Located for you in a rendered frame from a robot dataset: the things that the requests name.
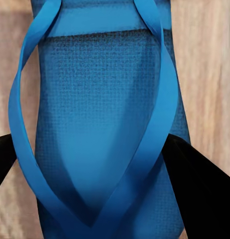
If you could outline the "sandal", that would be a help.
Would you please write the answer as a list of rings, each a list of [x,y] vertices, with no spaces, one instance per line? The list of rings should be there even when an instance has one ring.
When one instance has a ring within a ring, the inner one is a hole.
[[[179,239],[185,226],[162,155],[191,145],[171,0],[31,0],[8,101],[15,153],[44,239]],[[38,45],[33,155],[21,72]]]

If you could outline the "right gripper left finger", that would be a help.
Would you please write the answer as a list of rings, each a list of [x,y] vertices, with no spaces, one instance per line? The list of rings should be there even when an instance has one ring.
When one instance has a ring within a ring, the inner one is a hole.
[[[0,136],[0,185],[16,159],[11,134]]]

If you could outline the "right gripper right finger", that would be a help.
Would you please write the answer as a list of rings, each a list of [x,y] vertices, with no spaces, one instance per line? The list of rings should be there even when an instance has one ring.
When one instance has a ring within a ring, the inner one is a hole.
[[[230,239],[230,177],[179,136],[161,151],[188,239]]]

